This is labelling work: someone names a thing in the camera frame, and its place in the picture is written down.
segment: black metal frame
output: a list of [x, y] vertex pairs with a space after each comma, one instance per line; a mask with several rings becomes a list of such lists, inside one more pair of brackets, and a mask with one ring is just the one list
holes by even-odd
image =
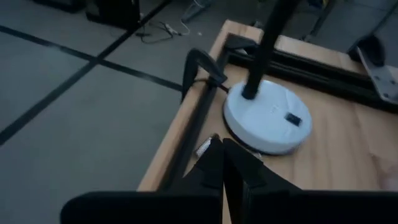
[[[252, 53], [256, 47], [257, 44], [251, 39], [229, 34], [218, 57], [218, 65], [222, 71], [227, 64], [248, 68], [253, 61]], [[363, 74], [280, 50], [274, 50], [267, 74], [378, 110], [398, 113], [398, 106], [382, 101], [371, 79]], [[167, 189], [184, 175], [216, 91], [216, 85], [207, 85], [202, 91], [159, 189]]]

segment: black pole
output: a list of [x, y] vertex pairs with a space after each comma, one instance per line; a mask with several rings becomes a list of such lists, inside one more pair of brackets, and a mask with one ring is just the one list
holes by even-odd
[[267, 25], [264, 27], [264, 34], [260, 46], [256, 50], [253, 63], [249, 68], [248, 82], [242, 92], [242, 96], [245, 99], [252, 100], [256, 97], [261, 78], [271, 61], [275, 42], [279, 34], [283, 31], [287, 21], [294, 13], [299, 2], [300, 0], [277, 1], [268, 18]]

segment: cable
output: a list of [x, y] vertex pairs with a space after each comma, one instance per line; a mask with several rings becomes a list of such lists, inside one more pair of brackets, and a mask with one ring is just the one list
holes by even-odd
[[182, 20], [180, 22], [187, 30], [185, 33], [181, 33], [181, 35], [189, 35], [189, 33], [191, 33], [191, 30], [188, 28], [187, 25], [185, 25], [185, 23], [182, 22]]
[[143, 25], [142, 26], [142, 32], [141, 33], [136, 33], [136, 36], [141, 38], [141, 42], [142, 43], [144, 43], [144, 44], [156, 44], [156, 43], [163, 42], [163, 41], [170, 40], [170, 39], [174, 38], [173, 33], [169, 30], [170, 26], [168, 24], [166, 24], [164, 22], [160, 22], [160, 21], [154, 21], [154, 22], [158, 22], [162, 26], [158, 26], [158, 25], [154, 24], [152, 21], [149, 22], [149, 26], [155, 27], [157, 29], [165, 31], [166, 33], [168, 33], [169, 37], [165, 37], [165, 38], [161, 38], [161, 39], [157, 39], [157, 40], [153, 40], [153, 41], [145, 40], [144, 37], [151, 36], [151, 34], [147, 34], [145, 32], [145, 26], [146, 25]]

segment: black clamp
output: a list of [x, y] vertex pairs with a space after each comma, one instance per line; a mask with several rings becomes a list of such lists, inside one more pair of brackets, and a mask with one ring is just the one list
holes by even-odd
[[227, 76], [224, 75], [223, 71], [210, 55], [200, 49], [191, 49], [185, 60], [182, 80], [182, 101], [187, 95], [189, 88], [195, 82], [199, 66], [209, 73], [208, 84], [221, 86], [227, 80]]

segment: small black label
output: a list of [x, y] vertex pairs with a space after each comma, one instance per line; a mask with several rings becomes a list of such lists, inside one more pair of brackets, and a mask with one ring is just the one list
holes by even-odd
[[285, 116], [285, 119], [286, 119], [288, 122], [290, 122], [290, 123], [296, 125], [297, 127], [300, 126], [301, 121], [302, 121], [301, 118], [299, 118], [298, 116], [296, 116], [296, 115], [294, 115], [294, 114], [292, 114], [292, 113], [287, 113], [286, 116]]

